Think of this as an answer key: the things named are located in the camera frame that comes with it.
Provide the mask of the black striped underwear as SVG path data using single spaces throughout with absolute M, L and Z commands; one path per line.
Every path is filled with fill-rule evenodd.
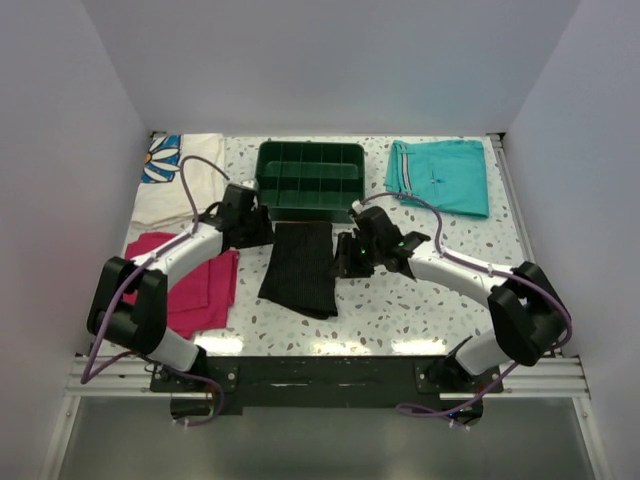
M 281 222 L 258 297 L 313 319 L 335 317 L 332 266 L 331 224 Z

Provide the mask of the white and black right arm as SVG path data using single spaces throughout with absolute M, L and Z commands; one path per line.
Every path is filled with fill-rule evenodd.
M 361 201 L 352 205 L 349 215 L 355 228 L 338 237 L 332 276 L 369 278 L 382 266 L 454 290 L 490 313 L 491 330 L 463 340 L 426 369 L 430 383 L 466 393 L 488 370 L 507 361 L 533 366 L 568 338 L 568 311 L 538 265 L 524 262 L 501 270 L 450 252 L 437 236 L 404 234 L 383 208 L 365 207 Z

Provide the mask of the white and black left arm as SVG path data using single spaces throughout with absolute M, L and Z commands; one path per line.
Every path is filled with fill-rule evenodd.
M 95 340 L 82 381 L 104 369 L 94 363 L 106 340 L 172 369 L 171 378 L 183 391 L 200 390 L 207 380 L 201 363 L 206 353 L 169 328 L 168 294 L 192 271 L 227 250 L 267 245 L 272 238 L 268 208 L 259 202 L 257 182 L 249 180 L 228 184 L 221 201 L 159 247 L 130 260 L 109 259 L 87 319 Z

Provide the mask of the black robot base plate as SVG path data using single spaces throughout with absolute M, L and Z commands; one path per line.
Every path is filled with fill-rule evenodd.
M 209 357 L 205 374 L 224 392 L 222 412 L 246 408 L 449 408 L 444 394 L 475 395 L 500 374 L 493 367 L 463 383 L 432 365 L 441 356 Z

